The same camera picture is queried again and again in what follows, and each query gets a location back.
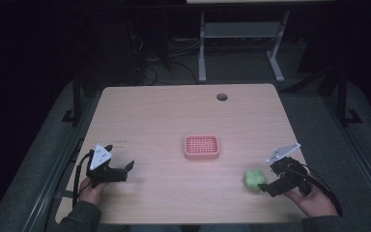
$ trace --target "wire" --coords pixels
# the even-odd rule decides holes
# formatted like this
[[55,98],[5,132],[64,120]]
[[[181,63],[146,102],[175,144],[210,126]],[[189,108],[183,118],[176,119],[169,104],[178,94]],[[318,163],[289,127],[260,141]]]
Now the wire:
[[144,75],[144,77],[145,77],[145,80],[146,80],[146,82],[147,82],[147,85],[152,86],[152,85],[156,84],[157,79],[158,79],[158,73],[157,73],[157,71],[156,71],[155,69],[150,68],[150,67],[147,67],[147,66],[144,67],[144,69],[149,69],[149,70],[151,70],[153,73],[155,73],[155,75],[156,75],[156,78],[153,80],[153,82],[152,82],[151,84],[149,84],[149,82],[148,82],[149,78],[147,78],[147,75],[143,73],[143,75]]
[[341,216],[341,217],[343,216],[342,207],[340,206],[340,203],[339,203],[336,195],[333,194],[332,191],[330,191],[329,189],[327,189],[326,187],[321,185],[321,183],[319,183],[317,180],[315,180],[314,178],[312,178],[309,175],[304,175],[304,174],[302,174],[298,171],[295,171],[295,170],[292,170],[292,169],[289,169],[289,168],[283,168],[283,170],[294,173],[294,174],[297,174],[297,175],[301,176],[302,178],[304,178],[306,181],[312,183],[314,186],[318,187],[324,193],[324,195],[327,196],[330,199],[330,201],[332,202],[333,206],[335,207],[336,212],[338,213],[338,215]]
[[[62,174],[60,175],[60,178],[58,180],[58,183],[56,184],[56,188],[55,189],[58,189],[59,188],[59,185],[60,185],[60,182],[61,180],[63,179],[63,176],[65,175],[66,173],[66,170],[68,169],[68,166],[69,164],[73,161],[73,158],[76,156],[76,154],[78,154],[78,152],[80,151],[80,148],[77,148],[79,146],[79,144],[83,142],[83,139],[79,139],[76,147],[74,148],[74,152],[71,153],[71,156],[69,157],[69,161],[68,161],[68,165],[65,166],[65,168],[63,169],[62,171]],[[53,201],[54,201],[54,195],[52,195],[52,197],[50,198],[50,202],[49,202],[49,209],[47,211],[47,217],[46,217],[46,221],[44,222],[44,231],[47,231],[47,225],[49,223],[49,218],[50,218],[50,213],[52,212],[52,207],[53,207]]]
[[324,179],[322,179],[314,169],[312,169],[310,166],[308,166],[308,165],[306,165],[306,164],[302,164],[302,166],[308,168],[309,171],[312,172],[312,175],[315,175],[315,176],[316,176],[316,177],[317,177],[317,178],[322,182],[322,184],[325,185],[325,187],[326,187],[329,191],[332,191],[332,190],[330,189],[330,187],[327,185],[327,183],[325,183]]
[[79,165],[76,167],[76,172],[74,174],[74,184],[73,184],[73,201],[71,205],[74,207],[77,203],[77,197],[78,197],[78,188],[79,188],[79,178],[80,178],[80,170],[82,168],[83,161],[87,158],[89,158],[94,153],[93,150],[90,151],[90,153],[86,154],[81,160]]
[[80,193],[82,193],[82,191],[84,190],[84,189],[86,189],[90,184],[92,184],[92,182],[89,182],[89,184],[87,184],[80,192],[79,192],[79,194],[77,195],[77,196],[79,196],[80,195]]
[[190,69],[187,65],[184,65],[184,64],[181,64],[181,63],[178,63],[178,62],[173,62],[173,61],[170,61],[171,64],[174,64],[174,65],[179,65],[179,66],[183,66],[184,68],[188,69],[189,72],[192,74],[192,77],[194,78],[194,81],[195,81],[195,84],[199,85],[200,82],[198,82],[198,79],[197,79],[197,76],[195,76],[194,72],[192,71],[192,69]]

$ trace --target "human hand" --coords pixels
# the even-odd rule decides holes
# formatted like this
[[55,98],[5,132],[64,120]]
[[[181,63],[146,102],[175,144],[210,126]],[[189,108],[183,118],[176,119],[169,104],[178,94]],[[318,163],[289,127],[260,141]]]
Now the human hand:
[[310,218],[321,216],[338,216],[330,199],[316,186],[312,185],[311,192],[302,197],[294,191],[287,191],[284,195],[290,198]]
[[79,188],[79,201],[87,201],[96,206],[100,203],[101,193],[108,186],[108,183],[100,183],[95,188],[92,188],[92,182],[89,177],[86,177]]

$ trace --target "table top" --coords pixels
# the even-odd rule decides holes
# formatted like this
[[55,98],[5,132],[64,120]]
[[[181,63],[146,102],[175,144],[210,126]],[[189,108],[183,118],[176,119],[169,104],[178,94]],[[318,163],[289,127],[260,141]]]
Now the table top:
[[[207,133],[217,135],[219,157],[186,159],[185,137]],[[104,191],[101,223],[291,222],[304,213],[284,196],[248,190],[243,175],[260,169],[273,182],[266,159],[296,142],[270,84],[117,87],[103,91],[78,161],[97,143],[113,145],[112,168],[135,160],[128,180]],[[291,157],[305,163],[300,149]],[[63,197],[56,221],[70,211]]]

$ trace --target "pink plastic basket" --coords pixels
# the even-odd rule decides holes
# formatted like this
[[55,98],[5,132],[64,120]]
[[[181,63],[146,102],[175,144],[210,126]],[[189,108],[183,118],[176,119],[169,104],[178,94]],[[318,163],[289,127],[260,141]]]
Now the pink plastic basket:
[[213,134],[193,134],[185,138],[188,160],[214,160],[219,156],[218,138]]

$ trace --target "sleeve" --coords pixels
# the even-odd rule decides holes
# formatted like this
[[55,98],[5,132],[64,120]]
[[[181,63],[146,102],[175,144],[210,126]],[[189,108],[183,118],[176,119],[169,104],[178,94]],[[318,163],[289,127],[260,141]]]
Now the sleeve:
[[342,217],[311,217],[302,220],[303,232],[350,232],[348,223]]
[[101,211],[92,203],[79,201],[67,217],[59,223],[60,231],[97,231],[101,218]]

